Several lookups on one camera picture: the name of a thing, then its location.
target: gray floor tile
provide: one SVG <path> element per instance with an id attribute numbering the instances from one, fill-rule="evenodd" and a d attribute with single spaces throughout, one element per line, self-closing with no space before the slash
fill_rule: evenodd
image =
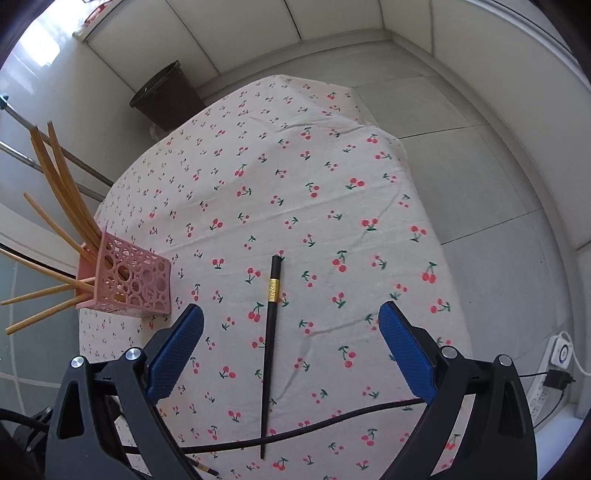
<path id="1" fill-rule="evenodd" d="M 533 216 L 443 246 L 477 358 L 518 358 L 561 323 Z"/>
<path id="2" fill-rule="evenodd" d="M 18 404 L 17 385 L 14 380 L 0 378 L 0 407 L 22 413 Z M 17 424 L 10 421 L 3 421 L 2 424 L 10 434 L 17 428 Z"/>
<path id="3" fill-rule="evenodd" d="M 521 203 L 527 212 L 532 212 L 541 207 L 540 199 L 536 195 L 530 181 L 525 176 L 524 171 L 517 163 L 517 160 L 510 152 L 509 148 L 501 140 L 499 135 L 490 125 L 480 125 L 476 127 L 477 132 L 486 142 L 486 145 L 494 153 L 501 164 L 507 177 L 510 179 Z"/>
<path id="4" fill-rule="evenodd" d="M 34 270 L 19 265 L 15 294 L 58 284 Z M 14 304 L 14 321 L 23 320 L 72 298 L 71 291 Z M 74 308 L 57 313 L 13 335 L 19 377 L 60 383 L 70 360 L 79 351 L 78 314 Z"/>
<path id="5" fill-rule="evenodd" d="M 10 298 L 12 279 L 16 262 L 4 255 L 0 255 L 0 300 Z M 10 357 L 10 341 L 4 329 L 10 323 L 10 306 L 0 307 L 0 372 L 13 375 Z"/>
<path id="6" fill-rule="evenodd" d="M 402 141 L 423 205 L 441 243 L 526 213 L 474 127 Z"/>
<path id="7" fill-rule="evenodd" d="M 56 401 L 58 388 L 39 387 L 19 382 L 18 388 L 21 391 L 22 404 L 25 407 L 26 415 L 32 416 L 46 407 L 52 407 Z"/>
<path id="8" fill-rule="evenodd" d="M 454 104 L 471 125 L 486 125 L 488 123 L 476 107 L 473 106 L 468 99 L 458 92 L 446 79 L 439 75 L 435 75 L 427 77 L 427 80 L 429 80 L 437 90 Z"/>
<path id="9" fill-rule="evenodd" d="M 362 43 L 281 63 L 214 93 L 206 101 L 213 103 L 248 83 L 277 74 L 354 87 L 380 80 L 435 75 L 436 72 L 391 41 Z"/>
<path id="10" fill-rule="evenodd" d="M 357 102 L 357 107 L 361 112 L 361 116 L 365 118 L 370 124 L 379 127 L 379 124 L 377 120 L 374 118 L 374 115 L 372 114 L 372 112 L 369 111 L 369 108 L 367 107 L 367 105 L 365 105 L 365 103 L 363 102 L 361 97 L 355 92 L 355 90 L 352 90 L 352 95 L 355 101 Z"/>
<path id="11" fill-rule="evenodd" d="M 398 138 L 470 125 L 425 77 L 368 83 L 355 91 L 380 126 Z"/>

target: wooden chopstick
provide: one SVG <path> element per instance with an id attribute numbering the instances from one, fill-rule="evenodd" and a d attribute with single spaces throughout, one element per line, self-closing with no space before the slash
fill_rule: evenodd
<path id="1" fill-rule="evenodd" d="M 81 256 L 87 259 L 91 264 L 96 262 L 96 257 L 91 252 L 78 245 L 78 243 L 76 243 L 76 241 L 70 235 L 68 235 L 67 232 L 61 226 L 59 226 L 27 192 L 24 193 L 24 196 L 35 209 L 35 211 L 41 216 L 41 218 L 43 218 L 53 229 L 53 231 L 62 237 L 68 243 L 68 245 L 70 245 Z"/>
<path id="2" fill-rule="evenodd" d="M 53 128 L 53 123 L 49 122 L 47 124 L 47 131 L 49 133 L 49 138 L 51 141 L 51 149 L 53 150 L 53 158 L 56 159 L 57 169 L 60 172 L 61 180 L 66 187 L 66 190 L 69 192 L 70 197 L 74 201 L 74 204 L 82 213 L 83 217 L 86 219 L 90 227 L 93 229 L 96 236 L 100 238 L 102 232 L 100 231 L 99 226 L 95 222 L 90 210 L 88 209 L 86 203 L 82 199 L 82 195 L 80 195 L 80 191 L 76 186 L 76 182 L 74 178 L 72 178 L 72 174 L 68 165 L 66 164 L 66 159 L 64 158 L 64 154 L 62 152 L 60 143 L 57 140 L 56 130 Z"/>
<path id="3" fill-rule="evenodd" d="M 63 301 L 62 303 L 59 303 L 51 307 L 50 309 L 43 310 L 42 312 L 39 312 L 36 315 L 33 315 L 32 317 L 29 317 L 25 320 L 15 323 L 14 325 L 11 325 L 5 330 L 6 334 L 12 335 L 14 332 L 18 332 L 19 330 L 22 330 L 23 328 L 28 327 L 33 323 L 40 322 L 41 320 L 46 319 L 47 317 L 55 313 L 61 312 L 62 310 L 66 310 L 67 308 L 72 307 L 82 301 L 90 300 L 91 298 L 92 295 L 83 293 L 81 295 L 78 295 L 77 297 L 74 297 L 73 299 Z"/>
<path id="4" fill-rule="evenodd" d="M 55 195 L 57 201 L 59 202 L 61 208 L 64 210 L 72 225 L 76 228 L 80 236 L 86 241 L 86 245 L 93 252 L 98 252 L 100 239 L 92 231 L 86 220 L 81 217 L 82 214 L 79 212 L 79 210 L 70 205 L 71 199 L 69 199 L 69 195 L 65 191 L 65 187 L 63 186 L 63 183 L 61 182 L 61 179 L 56 172 L 55 167 L 53 166 L 53 162 L 51 161 L 49 153 L 45 148 L 45 144 L 40 137 L 37 127 L 31 129 L 31 143 L 33 144 L 33 149 L 35 149 L 35 153 L 37 154 L 37 158 L 41 168 L 43 169 L 43 173 L 45 174 L 45 177 L 47 178 L 47 181 L 53 191 L 53 195 Z"/>
<path id="5" fill-rule="evenodd" d="M 32 268 L 33 270 L 37 270 L 38 272 L 43 273 L 43 274 L 47 275 L 48 277 L 55 278 L 58 281 L 73 285 L 75 288 L 79 288 L 81 290 L 85 290 L 88 292 L 94 292 L 94 290 L 95 290 L 95 288 L 92 285 L 88 285 L 88 283 L 84 283 L 80 280 L 74 280 L 73 278 L 62 275 L 61 273 L 54 272 L 53 270 L 49 270 L 49 268 L 45 268 L 40 265 L 37 265 L 36 263 L 29 262 L 29 260 L 25 260 L 24 258 L 21 258 L 18 255 L 7 252 L 6 250 L 4 250 L 2 248 L 0 248 L 0 254 L 6 255 L 7 257 L 12 258 L 13 260 L 16 260 L 19 263 L 22 263 L 23 265 L 26 265 L 27 267 Z"/>
<path id="6" fill-rule="evenodd" d="M 95 280 L 94 277 L 90 277 L 90 278 L 84 278 L 83 280 L 80 280 L 80 281 L 84 282 L 84 283 L 91 284 L 92 282 L 94 282 L 94 280 Z M 63 285 L 58 285 L 57 287 L 44 288 L 43 290 L 33 291 L 31 293 L 26 293 L 24 295 L 20 295 L 19 297 L 13 297 L 11 299 L 4 300 L 4 301 L 0 302 L 0 305 L 4 306 L 4 305 L 10 305 L 11 303 L 17 303 L 19 301 L 37 299 L 39 297 L 44 297 L 46 295 L 53 295 L 54 293 L 59 293 L 61 291 L 74 290 L 75 288 L 76 287 L 74 285 L 70 285 L 69 283 L 64 283 Z"/>

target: gold chopstick band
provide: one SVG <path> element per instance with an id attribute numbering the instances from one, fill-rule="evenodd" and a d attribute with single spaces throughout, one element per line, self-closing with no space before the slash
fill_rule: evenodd
<path id="1" fill-rule="evenodd" d="M 279 301 L 279 278 L 269 279 L 269 301 Z"/>

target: white device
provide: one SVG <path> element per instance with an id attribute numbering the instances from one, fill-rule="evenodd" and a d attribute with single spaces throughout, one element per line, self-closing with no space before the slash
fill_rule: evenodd
<path id="1" fill-rule="evenodd" d="M 554 344 L 550 363 L 559 368 L 568 368 L 572 356 L 573 344 L 565 338 L 562 338 L 562 336 L 559 336 Z"/>

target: power adapter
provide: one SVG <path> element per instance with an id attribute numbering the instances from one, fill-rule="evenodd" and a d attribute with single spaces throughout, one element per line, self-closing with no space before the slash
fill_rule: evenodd
<path id="1" fill-rule="evenodd" d="M 561 370 L 549 370 L 544 380 L 544 386 L 564 391 L 575 379 L 571 374 Z"/>

